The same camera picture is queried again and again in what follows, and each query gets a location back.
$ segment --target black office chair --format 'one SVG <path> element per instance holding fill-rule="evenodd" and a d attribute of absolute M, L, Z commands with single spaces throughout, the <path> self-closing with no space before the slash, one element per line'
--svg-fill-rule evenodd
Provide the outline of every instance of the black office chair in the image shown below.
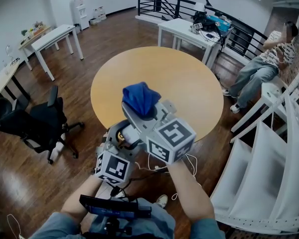
<path fill-rule="evenodd" d="M 15 110 L 9 100 L 0 98 L 0 131 L 18 135 L 23 142 L 37 153 L 48 150 L 48 162 L 53 163 L 52 150 L 57 142 L 73 152 L 73 157 L 78 158 L 78 153 L 61 138 L 63 133 L 76 126 L 84 127 L 82 122 L 68 125 L 63 113 L 63 99 L 58 98 L 58 87 L 53 86 L 49 101 L 34 106 L 28 114 L 24 110 Z"/>

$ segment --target wooden floor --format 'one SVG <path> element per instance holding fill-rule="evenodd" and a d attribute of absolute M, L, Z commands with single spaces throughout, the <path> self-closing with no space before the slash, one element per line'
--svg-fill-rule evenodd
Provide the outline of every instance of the wooden floor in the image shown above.
<path fill-rule="evenodd" d="M 67 136 L 67 141 L 71 141 L 79 151 L 79 159 L 73 159 L 71 152 L 65 149 L 61 155 L 52 157 L 55 160 L 52 166 L 47 163 L 45 152 L 37 154 L 20 142 L 17 136 L 0 132 L 0 210 L 4 215 L 12 213 L 18 219 L 24 237 L 33 234 L 52 212 L 60 210 L 66 198 L 89 176 L 96 165 L 95 147 L 100 144 L 106 130 L 95 116 L 90 102 L 90 87 L 99 68 L 123 51 L 157 46 L 157 26 L 136 20 L 135 15 L 136 10 L 115 14 L 78 34 L 83 61 L 79 59 L 76 50 L 73 55 L 69 54 L 65 41 L 59 42 L 59 51 L 54 46 L 44 50 L 42 55 L 55 77 L 54 82 L 44 73 L 35 56 L 30 59 L 32 72 L 22 65 L 16 73 L 16 78 L 31 95 L 32 101 L 28 109 L 47 101 L 50 88 L 58 85 L 68 122 L 83 121 L 86 125 L 83 130 L 74 130 Z M 73 38 L 70 37 L 70 40 L 74 48 Z M 162 44 L 171 47 L 171 35 L 165 33 Z M 201 49 L 186 43 L 181 50 L 200 60 L 203 57 Z M 221 55 L 213 70 L 220 76 L 221 83 L 229 86 L 241 68 L 238 62 Z M 9 87 L 18 93 L 13 83 Z M 230 112 L 231 105 L 232 101 L 225 98 L 218 125 L 198 141 L 191 152 L 198 159 L 197 181 L 209 195 L 217 184 L 231 150 L 229 141 L 233 134 L 230 128 L 241 118 L 240 114 Z M 138 155 L 137 161 L 141 166 L 146 166 L 147 155 Z M 151 158 L 150 163 L 153 167 L 158 164 L 154 158 Z M 146 171 L 137 169 L 132 177 L 146 174 Z M 126 192 L 131 196 L 155 201 L 161 194 L 171 197 L 175 193 L 175 187 L 170 176 L 162 174 L 133 182 Z M 169 200 L 167 211 L 176 220 L 175 238 L 188 238 L 190 223 L 179 201 Z"/>

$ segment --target round wooden table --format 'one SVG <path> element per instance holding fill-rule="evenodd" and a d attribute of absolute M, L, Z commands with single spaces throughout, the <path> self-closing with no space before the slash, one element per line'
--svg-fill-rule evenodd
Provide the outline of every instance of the round wooden table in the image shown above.
<path fill-rule="evenodd" d="M 182 51 L 142 47 L 111 58 L 93 80 L 92 107 L 106 128 L 126 119 L 121 106 L 123 88 L 142 81 L 161 94 L 160 101 L 168 99 L 174 103 L 176 116 L 197 133 L 196 141 L 218 123 L 224 99 L 210 69 Z"/>

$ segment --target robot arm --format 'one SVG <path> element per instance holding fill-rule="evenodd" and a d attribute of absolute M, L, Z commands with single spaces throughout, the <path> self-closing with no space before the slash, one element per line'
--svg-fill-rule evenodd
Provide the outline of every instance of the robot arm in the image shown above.
<path fill-rule="evenodd" d="M 172 164 L 192 148 L 196 133 L 174 115 L 176 109 L 170 101 L 158 102 L 147 118 L 142 118 L 125 103 L 122 109 L 127 119 L 112 126 L 104 147 L 97 148 L 95 175 L 100 179 L 114 185 L 128 181 L 135 156 L 142 149 Z"/>

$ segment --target light blue jeans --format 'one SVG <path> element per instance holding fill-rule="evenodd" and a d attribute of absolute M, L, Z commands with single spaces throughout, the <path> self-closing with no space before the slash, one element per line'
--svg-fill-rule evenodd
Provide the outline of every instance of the light blue jeans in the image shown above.
<path fill-rule="evenodd" d="M 261 88 L 261 84 L 271 81 L 278 72 L 276 66 L 265 63 L 260 57 L 255 57 L 240 70 L 235 83 L 229 88 L 229 94 L 236 97 L 241 91 L 237 104 L 245 108 L 247 102 L 254 98 Z"/>

